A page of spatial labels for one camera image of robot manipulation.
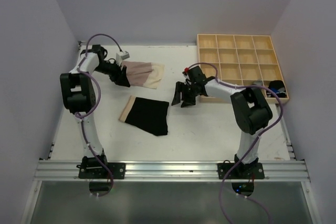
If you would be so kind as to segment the black underwear tan waistband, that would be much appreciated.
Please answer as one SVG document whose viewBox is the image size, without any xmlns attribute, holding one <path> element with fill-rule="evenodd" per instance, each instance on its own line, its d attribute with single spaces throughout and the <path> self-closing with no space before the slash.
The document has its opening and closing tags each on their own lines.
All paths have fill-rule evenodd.
<svg viewBox="0 0 336 224">
<path fill-rule="evenodd" d="M 167 112 L 169 103 L 166 101 L 152 100 L 131 95 L 119 121 L 135 126 L 154 136 L 168 134 Z"/>
</svg>

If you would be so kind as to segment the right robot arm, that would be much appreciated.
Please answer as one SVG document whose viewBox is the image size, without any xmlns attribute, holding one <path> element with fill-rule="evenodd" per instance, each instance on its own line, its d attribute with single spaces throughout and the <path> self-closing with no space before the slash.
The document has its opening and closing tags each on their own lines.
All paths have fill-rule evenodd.
<svg viewBox="0 0 336 224">
<path fill-rule="evenodd" d="M 182 108 L 194 106 L 197 96 L 213 97 L 230 102 L 236 124 L 241 130 L 240 144 L 235 154 L 234 172 L 246 178 L 258 163 L 260 134 L 268 127 L 273 117 L 268 102 L 259 86 L 237 86 L 221 82 L 216 76 L 207 77 L 200 66 L 186 68 L 184 82 L 178 81 L 171 105 Z"/>
</svg>

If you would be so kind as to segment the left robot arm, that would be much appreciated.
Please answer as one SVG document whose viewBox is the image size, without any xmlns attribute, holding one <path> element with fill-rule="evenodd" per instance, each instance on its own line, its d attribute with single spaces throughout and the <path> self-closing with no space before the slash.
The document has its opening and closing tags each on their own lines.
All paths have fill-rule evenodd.
<svg viewBox="0 0 336 224">
<path fill-rule="evenodd" d="M 94 110 L 101 100 L 101 88 L 92 74 L 103 73 L 118 86 L 130 86 L 127 68 L 122 65 L 122 61 L 130 57 L 129 53 L 121 50 L 110 60 L 107 55 L 107 50 L 101 45 L 93 45 L 80 53 L 70 72 L 60 75 L 63 104 L 74 115 L 81 132 L 83 159 L 80 168 L 90 169 L 97 178 L 107 176 L 109 165 L 94 121 Z"/>
</svg>

